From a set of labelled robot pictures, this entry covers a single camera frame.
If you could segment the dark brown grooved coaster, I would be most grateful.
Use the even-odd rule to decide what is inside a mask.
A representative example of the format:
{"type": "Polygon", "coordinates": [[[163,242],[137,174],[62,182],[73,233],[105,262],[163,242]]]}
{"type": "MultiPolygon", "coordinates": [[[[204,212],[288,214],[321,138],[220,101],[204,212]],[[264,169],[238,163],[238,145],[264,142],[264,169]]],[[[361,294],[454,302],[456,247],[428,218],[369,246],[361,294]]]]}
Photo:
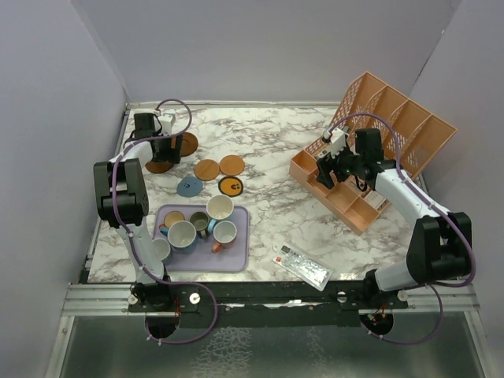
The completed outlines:
{"type": "Polygon", "coordinates": [[[174,166],[171,162],[157,162],[149,161],[146,163],[145,168],[148,172],[153,174],[162,174],[169,171],[174,166]]]}

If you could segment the dark brown ringed coaster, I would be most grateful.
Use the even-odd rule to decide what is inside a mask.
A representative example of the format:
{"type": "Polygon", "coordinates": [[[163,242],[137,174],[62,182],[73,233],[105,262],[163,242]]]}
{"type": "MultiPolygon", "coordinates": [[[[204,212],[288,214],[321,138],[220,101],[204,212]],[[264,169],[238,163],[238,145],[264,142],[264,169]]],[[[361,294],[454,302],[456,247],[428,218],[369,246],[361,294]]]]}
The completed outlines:
{"type": "Polygon", "coordinates": [[[198,149],[198,138],[190,132],[184,132],[182,138],[182,145],[180,149],[180,156],[181,157],[190,156],[197,149],[198,149]]]}

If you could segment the blue round coaster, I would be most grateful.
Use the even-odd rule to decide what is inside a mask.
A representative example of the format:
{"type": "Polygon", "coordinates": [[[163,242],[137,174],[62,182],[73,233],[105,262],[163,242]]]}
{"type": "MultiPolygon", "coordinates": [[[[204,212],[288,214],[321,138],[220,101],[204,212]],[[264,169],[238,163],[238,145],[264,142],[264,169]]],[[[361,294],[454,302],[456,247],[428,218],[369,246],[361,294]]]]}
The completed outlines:
{"type": "Polygon", "coordinates": [[[192,198],[200,194],[203,183],[194,176],[184,177],[177,185],[176,193],[185,198],[192,198]]]}

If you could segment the light wooden coaster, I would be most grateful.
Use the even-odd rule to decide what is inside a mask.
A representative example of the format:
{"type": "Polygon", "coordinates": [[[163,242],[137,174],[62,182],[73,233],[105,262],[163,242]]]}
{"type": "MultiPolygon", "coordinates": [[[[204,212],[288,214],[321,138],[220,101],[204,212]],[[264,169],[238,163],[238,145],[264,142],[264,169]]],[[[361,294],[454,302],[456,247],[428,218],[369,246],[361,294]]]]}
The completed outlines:
{"type": "Polygon", "coordinates": [[[195,166],[195,176],[202,181],[214,180],[220,174],[219,164],[212,159],[204,159],[195,166]]]}

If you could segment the orange wooden coaster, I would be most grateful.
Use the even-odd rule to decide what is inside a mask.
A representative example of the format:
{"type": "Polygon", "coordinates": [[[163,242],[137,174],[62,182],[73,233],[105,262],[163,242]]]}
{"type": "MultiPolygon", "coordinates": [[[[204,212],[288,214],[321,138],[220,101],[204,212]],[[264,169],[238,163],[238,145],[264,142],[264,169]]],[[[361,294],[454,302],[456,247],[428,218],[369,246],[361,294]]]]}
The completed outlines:
{"type": "Polygon", "coordinates": [[[230,154],[220,160],[219,166],[226,176],[237,176],[245,169],[245,162],[240,156],[230,154]]]}

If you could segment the peach plastic desk organizer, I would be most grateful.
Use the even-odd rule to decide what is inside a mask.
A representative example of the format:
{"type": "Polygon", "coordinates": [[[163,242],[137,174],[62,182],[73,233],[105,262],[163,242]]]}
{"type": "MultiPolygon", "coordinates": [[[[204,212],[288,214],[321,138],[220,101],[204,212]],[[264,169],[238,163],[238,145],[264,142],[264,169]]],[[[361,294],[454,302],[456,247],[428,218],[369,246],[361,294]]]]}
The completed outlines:
{"type": "MultiPolygon", "coordinates": [[[[392,126],[401,148],[401,166],[414,180],[457,132],[454,126],[369,72],[349,86],[329,124],[332,126],[345,116],[361,112],[374,113],[392,126]]],[[[328,144],[315,139],[291,159],[289,174],[353,232],[361,235],[384,210],[378,212],[364,200],[371,190],[359,191],[353,177],[342,183],[335,182],[332,189],[316,181],[317,156],[327,150],[328,144]]]]}

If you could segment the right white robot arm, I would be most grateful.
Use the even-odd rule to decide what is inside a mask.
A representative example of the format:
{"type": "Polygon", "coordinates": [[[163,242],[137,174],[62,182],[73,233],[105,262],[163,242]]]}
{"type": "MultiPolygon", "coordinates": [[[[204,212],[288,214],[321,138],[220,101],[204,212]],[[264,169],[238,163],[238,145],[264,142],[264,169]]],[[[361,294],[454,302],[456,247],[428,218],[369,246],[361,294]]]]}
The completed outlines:
{"type": "Polygon", "coordinates": [[[448,279],[465,277],[472,282],[476,263],[471,246],[471,220],[453,213],[426,195],[394,159],[386,159],[380,131],[361,129],[354,149],[345,132],[326,130],[327,150],[317,156],[317,182],[332,189],[353,176],[385,197],[413,226],[404,260],[366,273],[361,289],[363,302],[379,308],[392,291],[423,284],[446,285],[448,279]]]}

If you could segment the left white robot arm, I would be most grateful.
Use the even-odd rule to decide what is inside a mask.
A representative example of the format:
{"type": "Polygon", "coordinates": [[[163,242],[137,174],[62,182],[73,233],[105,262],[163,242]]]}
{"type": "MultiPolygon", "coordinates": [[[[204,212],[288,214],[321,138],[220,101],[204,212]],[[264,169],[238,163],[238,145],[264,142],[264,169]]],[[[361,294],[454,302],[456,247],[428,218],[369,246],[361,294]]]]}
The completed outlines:
{"type": "Polygon", "coordinates": [[[149,162],[177,163],[182,133],[173,133],[174,116],[158,110],[134,115],[135,129],[117,156],[94,164],[94,192],[98,215],[116,231],[135,268],[137,285],[152,285],[146,300],[162,311],[173,304],[174,292],[163,283],[163,261],[171,247],[164,238],[154,238],[146,223],[149,199],[143,168],[149,162]]]}

